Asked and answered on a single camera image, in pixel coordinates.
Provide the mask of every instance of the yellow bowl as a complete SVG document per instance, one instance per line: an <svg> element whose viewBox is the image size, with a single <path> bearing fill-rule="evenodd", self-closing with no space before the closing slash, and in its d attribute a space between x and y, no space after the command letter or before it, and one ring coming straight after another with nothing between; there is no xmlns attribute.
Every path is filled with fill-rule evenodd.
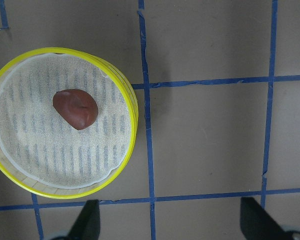
<svg viewBox="0 0 300 240"><path fill-rule="evenodd" d="M101 69L116 84L116 86L120 90L127 104L127 108L130 116L131 136L130 136L130 142L129 142L127 153L122 163L119 165L119 167L113 169L104 180L94 183L90 186L75 188L75 189L63 189L63 188L52 187L42 182L39 182L35 179L32 179L29 176L24 175L22 172L16 169L13 166L13 164L7 159L7 157L5 156L1 148L0 148L0 170L17 185L37 195L41 195L53 199L80 198L95 193L100 189L104 188L105 186L107 186L122 172L122 170L127 165L131 157L131 154L133 152L135 141L136 141L136 135L137 135L138 117L139 117L137 98L127 78L114 65L105 61L104 59L90 55L88 53L73 50L73 49L68 49L68 48L61 48L61 47L39 48L17 56L9 63L7 63L0 70L0 86L4 81L4 79L6 78L6 76L16 66L18 66L19 63L23 62L28 58L37 55L48 54L48 53L69 54L84 59L89 63L95 65L99 69Z"/></svg>

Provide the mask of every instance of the red fruit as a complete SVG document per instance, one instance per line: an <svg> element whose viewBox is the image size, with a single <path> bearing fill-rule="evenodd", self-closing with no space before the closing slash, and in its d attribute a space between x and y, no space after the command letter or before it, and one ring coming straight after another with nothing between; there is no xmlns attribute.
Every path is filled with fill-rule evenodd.
<svg viewBox="0 0 300 240"><path fill-rule="evenodd" d="M92 125L98 115L96 101L80 89L58 91L53 96L53 107L72 127L82 130Z"/></svg>

